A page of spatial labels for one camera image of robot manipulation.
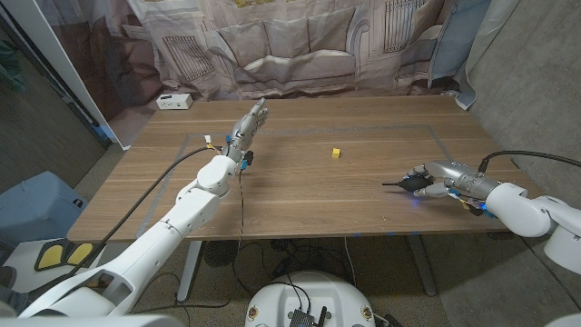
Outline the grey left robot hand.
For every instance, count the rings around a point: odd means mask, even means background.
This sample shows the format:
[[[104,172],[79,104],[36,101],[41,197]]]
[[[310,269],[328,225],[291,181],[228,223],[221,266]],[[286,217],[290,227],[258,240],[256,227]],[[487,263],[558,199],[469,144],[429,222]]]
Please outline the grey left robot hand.
[[[252,138],[267,120],[269,111],[264,106],[266,99],[262,97],[252,109],[240,118],[233,126],[231,140],[222,148],[222,155],[239,163],[249,150]]]

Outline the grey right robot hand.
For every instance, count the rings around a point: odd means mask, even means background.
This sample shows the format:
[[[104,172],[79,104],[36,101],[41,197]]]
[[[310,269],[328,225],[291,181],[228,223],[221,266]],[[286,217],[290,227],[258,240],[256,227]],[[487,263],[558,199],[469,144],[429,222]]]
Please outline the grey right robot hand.
[[[444,197],[450,191],[458,191],[478,200],[486,200],[499,186],[497,180],[486,177],[476,169],[464,163],[447,160],[435,160],[415,166],[407,173],[407,177],[414,176],[431,182],[430,185],[413,191],[417,197]]]

